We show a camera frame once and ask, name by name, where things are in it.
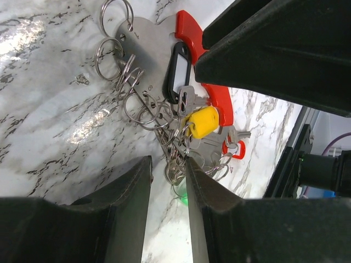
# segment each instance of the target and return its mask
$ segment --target bundle of keys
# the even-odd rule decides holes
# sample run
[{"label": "bundle of keys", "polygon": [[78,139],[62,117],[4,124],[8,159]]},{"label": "bundle of keys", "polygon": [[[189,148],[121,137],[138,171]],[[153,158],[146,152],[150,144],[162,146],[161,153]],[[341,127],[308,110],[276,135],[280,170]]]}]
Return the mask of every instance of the bundle of keys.
[{"label": "bundle of keys", "polygon": [[[231,158],[244,157],[245,143],[241,139],[250,137],[251,133],[235,130],[228,87],[202,84],[209,98],[201,98],[194,87],[189,86],[191,66],[205,52],[201,44],[201,27],[184,10],[155,25],[145,18],[134,17],[129,2],[122,0],[127,8],[127,20],[118,28],[115,37],[110,37],[103,21],[105,10],[112,1],[107,0],[100,13],[106,38],[95,54],[97,71],[103,77],[97,62],[100,50],[106,41],[113,41],[115,59],[121,69],[120,74],[114,76],[118,78],[117,97],[123,101],[124,111],[131,121],[155,131],[167,158],[167,180],[173,186],[180,184],[187,156],[194,157],[211,177],[223,168],[227,168],[227,174]],[[169,43],[171,33],[179,40],[173,49]],[[144,104],[136,115],[130,114],[126,106],[134,95]],[[143,115],[147,112],[152,117],[144,121]]]}]

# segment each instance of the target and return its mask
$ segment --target key head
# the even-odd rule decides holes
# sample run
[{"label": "key head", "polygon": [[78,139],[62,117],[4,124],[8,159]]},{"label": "key head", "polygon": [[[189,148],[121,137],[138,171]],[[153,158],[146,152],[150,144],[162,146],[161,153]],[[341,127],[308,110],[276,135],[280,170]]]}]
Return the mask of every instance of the key head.
[{"label": "key head", "polygon": [[216,108],[210,106],[194,112],[189,122],[194,125],[190,126],[190,131],[195,139],[202,139],[219,126],[219,115]]},{"label": "key head", "polygon": [[195,90],[193,86],[183,86],[179,91],[178,100],[178,116],[186,117],[193,111],[193,104],[195,101]]}]

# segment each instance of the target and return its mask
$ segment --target hole in key holder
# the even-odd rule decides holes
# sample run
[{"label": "hole in key holder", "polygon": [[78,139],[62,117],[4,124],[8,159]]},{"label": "hole in key holder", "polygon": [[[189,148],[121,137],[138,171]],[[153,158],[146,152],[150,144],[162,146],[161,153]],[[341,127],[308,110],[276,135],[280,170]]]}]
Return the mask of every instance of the hole in key holder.
[{"label": "hole in key holder", "polygon": [[125,41],[127,39],[127,37],[125,34],[121,34],[120,39],[121,39],[121,41]]}]

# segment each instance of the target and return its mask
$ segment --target cable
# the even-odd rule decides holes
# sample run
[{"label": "cable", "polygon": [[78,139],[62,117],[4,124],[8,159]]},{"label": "cable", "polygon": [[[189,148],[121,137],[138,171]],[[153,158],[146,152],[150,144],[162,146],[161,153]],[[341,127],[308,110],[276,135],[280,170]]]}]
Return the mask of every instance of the cable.
[{"label": "cable", "polygon": [[342,135],[340,135],[339,137],[336,137],[334,140],[331,141],[331,143],[328,144],[328,146],[325,148],[325,150],[323,151],[322,155],[326,155],[329,151],[329,149],[338,141],[340,141],[341,139],[347,137],[347,136],[351,136],[351,133],[344,133]]},{"label": "cable", "polygon": [[[324,149],[324,151],[323,151],[323,153],[322,153],[322,156],[327,155],[328,151],[330,150],[330,148],[331,148],[335,143],[337,143],[338,141],[340,141],[341,139],[343,139],[343,138],[345,138],[345,137],[347,137],[347,136],[351,136],[351,133],[344,133],[344,134],[342,134],[342,135],[336,137],[334,140],[332,140],[332,141],[327,145],[327,147]],[[306,189],[305,189],[305,191],[303,192],[303,194],[300,195],[300,197],[301,197],[301,196],[307,196],[307,193],[308,193],[309,189],[310,189],[310,187],[307,186]]]}]

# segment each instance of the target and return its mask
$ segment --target key blade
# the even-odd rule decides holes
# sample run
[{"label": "key blade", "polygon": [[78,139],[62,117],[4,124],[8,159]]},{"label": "key blade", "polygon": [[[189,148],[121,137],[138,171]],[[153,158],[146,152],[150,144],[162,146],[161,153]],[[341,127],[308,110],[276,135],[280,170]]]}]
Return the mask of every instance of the key blade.
[{"label": "key blade", "polygon": [[247,131],[241,131],[238,133],[238,137],[239,139],[244,139],[244,138],[250,138],[251,137],[251,132],[247,132]]}]

